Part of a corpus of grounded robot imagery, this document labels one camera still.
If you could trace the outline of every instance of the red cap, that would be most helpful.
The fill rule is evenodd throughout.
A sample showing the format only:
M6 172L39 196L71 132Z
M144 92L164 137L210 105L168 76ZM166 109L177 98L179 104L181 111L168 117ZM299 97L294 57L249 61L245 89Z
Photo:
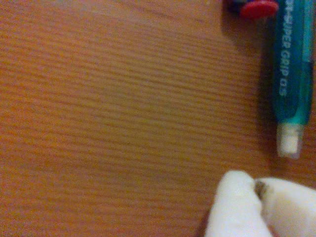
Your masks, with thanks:
M240 15L247 19L258 19L273 16L278 11L278 3L273 0L255 0L246 3L240 10Z

